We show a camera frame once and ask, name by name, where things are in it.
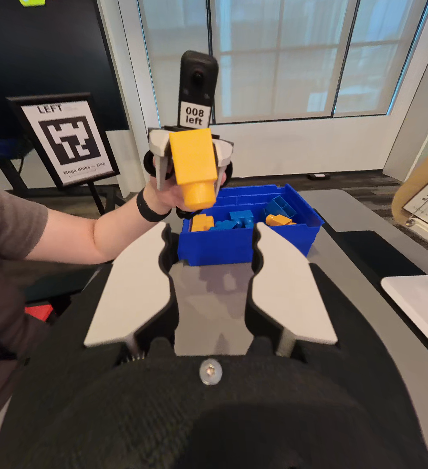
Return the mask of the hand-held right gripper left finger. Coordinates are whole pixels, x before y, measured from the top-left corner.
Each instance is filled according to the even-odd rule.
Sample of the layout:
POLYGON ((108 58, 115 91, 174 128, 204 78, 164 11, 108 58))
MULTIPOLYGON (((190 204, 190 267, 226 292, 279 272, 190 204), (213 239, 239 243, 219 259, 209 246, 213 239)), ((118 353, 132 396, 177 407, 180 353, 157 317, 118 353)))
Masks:
POLYGON ((159 338, 175 348, 179 309, 170 276, 171 234, 170 225, 159 222, 113 261, 86 348, 123 343, 133 355, 147 355, 159 338))

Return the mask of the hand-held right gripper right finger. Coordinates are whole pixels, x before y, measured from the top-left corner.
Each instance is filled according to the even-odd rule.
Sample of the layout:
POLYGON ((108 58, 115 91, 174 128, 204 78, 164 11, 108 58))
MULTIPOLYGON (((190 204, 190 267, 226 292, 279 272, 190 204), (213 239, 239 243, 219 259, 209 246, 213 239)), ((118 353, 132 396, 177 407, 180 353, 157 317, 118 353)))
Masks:
POLYGON ((279 357, 290 357, 299 342, 338 345, 306 256, 263 222, 253 229, 252 249, 245 325, 254 340, 279 357))

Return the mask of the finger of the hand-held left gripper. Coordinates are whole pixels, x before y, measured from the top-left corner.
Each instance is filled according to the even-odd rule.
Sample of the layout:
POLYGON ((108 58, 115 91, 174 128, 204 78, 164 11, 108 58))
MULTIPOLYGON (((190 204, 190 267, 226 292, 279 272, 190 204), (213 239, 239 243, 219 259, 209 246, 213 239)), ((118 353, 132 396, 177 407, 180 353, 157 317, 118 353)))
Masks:
POLYGON ((234 145, 229 141, 213 141, 213 148, 217 164, 217 181, 215 184, 215 195, 217 196, 222 185, 228 183, 232 176, 231 156, 234 145))
POLYGON ((165 181, 174 175, 169 130, 148 130, 148 174, 155 177, 157 189, 163 190, 165 181))

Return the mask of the orange two-stud mega block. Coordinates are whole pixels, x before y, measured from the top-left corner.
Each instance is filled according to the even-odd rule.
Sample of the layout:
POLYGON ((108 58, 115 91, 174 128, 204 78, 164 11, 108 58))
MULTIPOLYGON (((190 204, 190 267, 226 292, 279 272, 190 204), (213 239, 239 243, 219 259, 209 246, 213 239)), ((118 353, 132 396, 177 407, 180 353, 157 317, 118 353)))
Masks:
POLYGON ((169 143, 184 206, 189 212, 211 208, 218 174, 210 129, 172 132, 169 143))

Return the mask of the blue mega block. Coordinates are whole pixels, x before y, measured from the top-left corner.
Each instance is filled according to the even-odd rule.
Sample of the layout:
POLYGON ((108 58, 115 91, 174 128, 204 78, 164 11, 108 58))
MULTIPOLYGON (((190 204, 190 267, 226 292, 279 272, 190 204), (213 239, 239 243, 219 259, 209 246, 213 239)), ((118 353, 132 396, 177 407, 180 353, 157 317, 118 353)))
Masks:
POLYGON ((229 219, 216 221, 209 231, 233 230, 242 228, 253 228, 254 217, 251 210, 229 212, 229 219))
POLYGON ((265 217, 269 215, 282 215, 293 219, 297 212, 282 196, 276 196, 264 208, 264 214, 265 217))

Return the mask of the pile of orange mega blocks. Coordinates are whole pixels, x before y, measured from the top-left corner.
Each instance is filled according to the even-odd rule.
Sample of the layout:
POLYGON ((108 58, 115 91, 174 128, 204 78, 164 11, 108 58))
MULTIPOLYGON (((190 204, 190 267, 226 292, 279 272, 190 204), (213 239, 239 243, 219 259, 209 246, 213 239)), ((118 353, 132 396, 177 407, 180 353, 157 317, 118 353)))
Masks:
MULTIPOLYGON (((267 226, 295 226, 295 223, 292 219, 289 219, 282 215, 269 215, 265 218, 265 223, 267 226)), ((209 228, 214 226, 215 221, 213 216, 208 216, 205 214, 196 215, 191 223, 191 232, 204 232, 209 231, 209 228)))

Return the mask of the blue plastic bin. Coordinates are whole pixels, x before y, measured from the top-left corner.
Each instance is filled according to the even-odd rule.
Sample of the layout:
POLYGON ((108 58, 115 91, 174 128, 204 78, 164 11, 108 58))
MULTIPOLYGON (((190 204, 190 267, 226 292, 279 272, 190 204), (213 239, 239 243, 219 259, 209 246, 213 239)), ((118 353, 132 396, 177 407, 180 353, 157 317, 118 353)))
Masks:
MULTIPOLYGON (((271 229, 307 256, 324 220, 289 184, 221 189, 216 204, 203 213, 212 216, 216 223, 230 220, 230 212, 250 211, 254 223, 265 222, 267 207, 278 196, 295 211, 291 217, 295 225, 272 226, 271 229)), ((190 221, 185 220, 179 236, 178 258, 190 266, 250 263, 252 236, 252 226, 191 232, 190 221)))

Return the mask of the person's left forearm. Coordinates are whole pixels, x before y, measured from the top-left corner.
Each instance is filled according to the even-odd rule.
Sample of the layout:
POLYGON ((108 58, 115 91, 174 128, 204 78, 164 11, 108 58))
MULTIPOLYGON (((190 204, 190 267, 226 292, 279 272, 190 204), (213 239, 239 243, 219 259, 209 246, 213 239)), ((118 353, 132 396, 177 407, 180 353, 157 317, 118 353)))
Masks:
POLYGON ((77 265, 112 261, 156 222, 146 220, 136 200, 102 215, 86 219, 47 210, 47 223, 37 245, 26 260, 77 265))

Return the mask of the person's left hand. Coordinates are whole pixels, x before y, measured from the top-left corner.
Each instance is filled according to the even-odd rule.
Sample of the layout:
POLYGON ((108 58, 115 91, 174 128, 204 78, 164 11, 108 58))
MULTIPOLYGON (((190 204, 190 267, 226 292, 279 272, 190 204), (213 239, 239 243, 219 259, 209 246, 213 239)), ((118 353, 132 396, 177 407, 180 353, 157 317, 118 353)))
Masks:
POLYGON ((184 203, 182 188, 177 185, 176 176, 165 180, 162 190, 157 187, 155 177, 150 176, 143 190, 143 197, 148 207, 157 214, 166 214, 173 208, 180 208, 184 212, 194 212, 184 203))

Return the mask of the black wristband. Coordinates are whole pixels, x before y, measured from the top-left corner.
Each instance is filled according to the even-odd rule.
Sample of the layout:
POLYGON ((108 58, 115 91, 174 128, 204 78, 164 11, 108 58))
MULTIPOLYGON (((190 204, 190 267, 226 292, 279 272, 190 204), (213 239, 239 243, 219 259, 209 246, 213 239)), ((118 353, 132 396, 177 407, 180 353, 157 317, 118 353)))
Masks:
POLYGON ((158 223, 166 219, 172 209, 170 209, 167 213, 158 214, 157 212, 153 211, 147 204, 144 198, 144 190, 140 191, 136 196, 136 205, 139 210, 140 215, 148 222, 158 223))

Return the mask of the black sign easel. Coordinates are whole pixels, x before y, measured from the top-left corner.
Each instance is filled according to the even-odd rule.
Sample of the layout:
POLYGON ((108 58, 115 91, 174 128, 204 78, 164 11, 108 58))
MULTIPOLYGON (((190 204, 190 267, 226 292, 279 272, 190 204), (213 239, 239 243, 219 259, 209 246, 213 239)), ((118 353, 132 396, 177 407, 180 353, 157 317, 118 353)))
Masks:
POLYGON ((88 182, 87 186, 100 215, 109 213, 126 203, 116 185, 95 185, 93 182, 88 182))

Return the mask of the black framed marker sign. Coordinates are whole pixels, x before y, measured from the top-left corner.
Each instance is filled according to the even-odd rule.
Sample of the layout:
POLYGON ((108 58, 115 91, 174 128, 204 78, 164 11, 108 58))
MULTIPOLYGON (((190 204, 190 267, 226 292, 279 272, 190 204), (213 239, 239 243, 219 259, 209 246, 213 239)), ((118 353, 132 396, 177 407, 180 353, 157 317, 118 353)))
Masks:
POLYGON ((91 93, 6 100, 59 190, 120 174, 91 93))

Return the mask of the instruction sheet on white stand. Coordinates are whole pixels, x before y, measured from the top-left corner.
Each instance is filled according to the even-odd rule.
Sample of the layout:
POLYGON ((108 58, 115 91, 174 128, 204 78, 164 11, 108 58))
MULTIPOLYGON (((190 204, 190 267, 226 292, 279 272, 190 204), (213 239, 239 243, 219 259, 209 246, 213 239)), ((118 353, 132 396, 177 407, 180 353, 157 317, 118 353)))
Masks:
POLYGON ((381 286, 428 339, 428 275, 386 277, 381 286))

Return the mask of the dark blue box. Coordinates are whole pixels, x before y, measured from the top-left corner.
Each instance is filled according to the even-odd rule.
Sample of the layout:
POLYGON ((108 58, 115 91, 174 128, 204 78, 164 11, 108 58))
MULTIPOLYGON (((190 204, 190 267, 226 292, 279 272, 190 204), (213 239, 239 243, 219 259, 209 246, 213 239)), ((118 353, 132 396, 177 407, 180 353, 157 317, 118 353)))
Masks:
POLYGON ((33 150, 26 138, 0 139, 0 160, 21 160, 33 150))

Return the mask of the large black wall screen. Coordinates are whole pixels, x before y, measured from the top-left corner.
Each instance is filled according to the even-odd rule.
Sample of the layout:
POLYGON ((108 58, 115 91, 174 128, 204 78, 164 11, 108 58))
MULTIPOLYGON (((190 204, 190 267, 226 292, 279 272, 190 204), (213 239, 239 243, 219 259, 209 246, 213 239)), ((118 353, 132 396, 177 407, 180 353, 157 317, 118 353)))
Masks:
POLYGON ((0 138, 23 134, 7 97, 78 92, 106 131, 129 129, 96 1, 0 0, 0 138))

